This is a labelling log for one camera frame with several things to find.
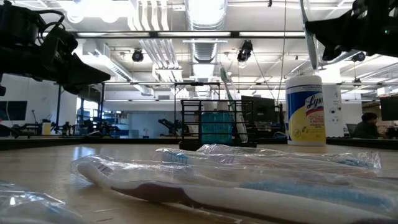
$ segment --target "teal container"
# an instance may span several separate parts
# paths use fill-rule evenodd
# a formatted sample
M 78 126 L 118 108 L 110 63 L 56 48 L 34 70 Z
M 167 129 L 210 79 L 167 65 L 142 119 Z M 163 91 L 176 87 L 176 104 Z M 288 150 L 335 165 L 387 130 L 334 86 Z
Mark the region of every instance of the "teal container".
M 206 133 L 216 133 L 216 125 L 214 123 L 206 123 L 206 122 L 215 122 L 215 113 L 212 112 L 204 112 L 201 114 L 201 143 L 203 144 L 214 144 L 216 143 L 216 136 L 214 134 L 206 134 Z
M 220 112 L 220 113 L 215 112 L 215 119 L 217 122 L 225 122 L 224 124 L 222 123 L 215 124 L 216 133 L 230 133 L 230 134 L 217 134 L 215 143 L 218 144 L 232 143 L 232 129 L 233 129 L 232 122 L 234 121 L 232 114 L 226 112 Z

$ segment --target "person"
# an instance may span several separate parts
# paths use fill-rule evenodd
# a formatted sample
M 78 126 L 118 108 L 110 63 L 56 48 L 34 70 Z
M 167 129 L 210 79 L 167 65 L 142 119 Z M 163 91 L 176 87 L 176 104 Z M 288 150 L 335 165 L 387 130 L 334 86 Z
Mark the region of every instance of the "person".
M 362 115 L 362 122 L 360 122 L 354 130 L 352 137 L 363 139 L 378 139 L 382 135 L 377 131 L 377 114 L 365 113 Z

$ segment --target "wooden table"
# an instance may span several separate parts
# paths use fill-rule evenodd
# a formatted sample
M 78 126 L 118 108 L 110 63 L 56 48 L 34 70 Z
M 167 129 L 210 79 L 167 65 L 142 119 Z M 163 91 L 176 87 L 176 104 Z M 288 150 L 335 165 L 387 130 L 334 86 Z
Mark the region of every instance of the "wooden table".
M 217 215 L 180 206 L 148 203 L 103 190 L 70 173 L 71 161 L 89 154 L 115 158 L 148 160 L 155 149 L 174 145 L 79 145 L 0 151 L 0 179 L 63 200 L 90 223 L 232 223 Z M 326 146 L 259 146 L 289 152 L 343 153 L 374 149 Z M 381 151 L 381 175 L 398 177 L 398 152 Z

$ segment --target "computer monitor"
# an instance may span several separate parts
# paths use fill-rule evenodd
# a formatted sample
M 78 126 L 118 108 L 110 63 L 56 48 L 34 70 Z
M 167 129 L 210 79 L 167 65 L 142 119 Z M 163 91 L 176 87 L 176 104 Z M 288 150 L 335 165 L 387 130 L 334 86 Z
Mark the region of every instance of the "computer monitor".
M 24 121 L 27 101 L 0 101 L 0 119 L 3 121 Z
M 381 119 L 398 121 L 398 96 L 380 97 Z
M 242 96 L 243 101 L 253 101 L 253 120 L 254 122 L 272 122 L 278 123 L 277 113 L 275 111 L 275 100 L 255 97 L 255 96 Z M 251 105 L 243 107 L 244 111 L 251 111 Z M 245 116 L 246 120 L 251 120 L 251 114 Z

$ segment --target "chair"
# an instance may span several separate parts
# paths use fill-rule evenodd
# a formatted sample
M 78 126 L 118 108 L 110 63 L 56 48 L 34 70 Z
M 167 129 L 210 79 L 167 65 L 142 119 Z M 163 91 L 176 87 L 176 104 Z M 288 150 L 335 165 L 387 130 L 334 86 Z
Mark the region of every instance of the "chair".
M 348 129 L 349 135 L 353 138 L 354 131 L 355 131 L 355 128 L 356 128 L 357 124 L 346 124 L 346 125 L 347 125 L 347 129 Z

